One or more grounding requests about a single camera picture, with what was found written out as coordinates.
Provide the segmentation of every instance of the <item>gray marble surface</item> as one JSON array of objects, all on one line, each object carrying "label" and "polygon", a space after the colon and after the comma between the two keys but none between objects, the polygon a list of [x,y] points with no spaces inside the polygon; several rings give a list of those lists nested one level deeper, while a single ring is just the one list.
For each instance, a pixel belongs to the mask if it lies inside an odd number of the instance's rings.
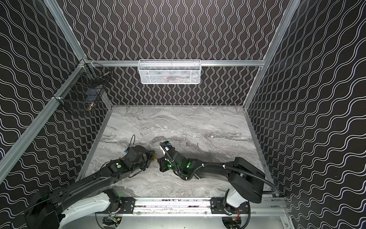
[{"label": "gray marble surface", "polygon": [[[163,156],[159,142],[169,140],[182,155],[207,162],[242,157],[263,170],[241,107],[114,107],[86,176],[103,163],[125,155],[131,136],[135,145]],[[230,188],[225,181],[200,179],[185,182],[172,171],[161,173],[159,164],[132,179],[113,185],[120,196],[211,197]]]}]

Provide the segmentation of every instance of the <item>wavy line pattern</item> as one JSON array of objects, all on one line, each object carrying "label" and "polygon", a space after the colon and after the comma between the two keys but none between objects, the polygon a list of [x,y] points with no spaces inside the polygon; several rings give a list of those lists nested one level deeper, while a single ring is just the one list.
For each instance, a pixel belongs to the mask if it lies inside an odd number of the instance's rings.
[{"label": "wavy line pattern", "polygon": [[38,190],[75,182],[106,114],[102,102],[94,116],[71,116],[62,106],[55,111],[0,185],[0,228],[8,228]]},{"label": "wavy line pattern", "polygon": [[0,1],[0,159],[78,64],[42,0]]},{"label": "wavy line pattern", "polygon": [[117,105],[242,105],[258,67],[203,67],[201,83],[142,84],[135,67],[111,68],[106,92]]},{"label": "wavy line pattern", "polygon": [[263,59],[289,0],[58,0],[92,60]]},{"label": "wavy line pattern", "polygon": [[248,110],[297,229],[365,228],[366,2],[301,2]]}]

